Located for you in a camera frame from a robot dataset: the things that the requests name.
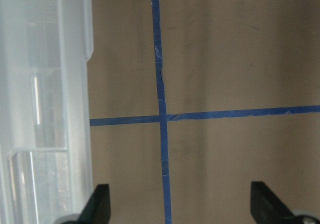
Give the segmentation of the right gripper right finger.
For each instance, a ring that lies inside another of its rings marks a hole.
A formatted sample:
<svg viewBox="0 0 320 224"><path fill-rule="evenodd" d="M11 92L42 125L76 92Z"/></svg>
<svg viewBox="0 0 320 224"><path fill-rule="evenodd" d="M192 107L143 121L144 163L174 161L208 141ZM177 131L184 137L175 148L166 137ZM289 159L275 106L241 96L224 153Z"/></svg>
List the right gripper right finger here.
<svg viewBox="0 0 320 224"><path fill-rule="evenodd" d="M320 219L290 210L263 182L250 184L250 214L257 224L318 224Z"/></svg>

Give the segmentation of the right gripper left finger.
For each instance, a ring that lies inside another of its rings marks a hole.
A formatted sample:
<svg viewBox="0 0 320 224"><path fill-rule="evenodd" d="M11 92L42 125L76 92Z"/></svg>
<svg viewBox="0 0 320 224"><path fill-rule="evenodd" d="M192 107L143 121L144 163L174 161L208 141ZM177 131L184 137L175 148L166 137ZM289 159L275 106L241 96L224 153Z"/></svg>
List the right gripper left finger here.
<svg viewBox="0 0 320 224"><path fill-rule="evenodd" d="M80 214L61 217L59 224L109 224L111 198L109 184L98 184Z"/></svg>

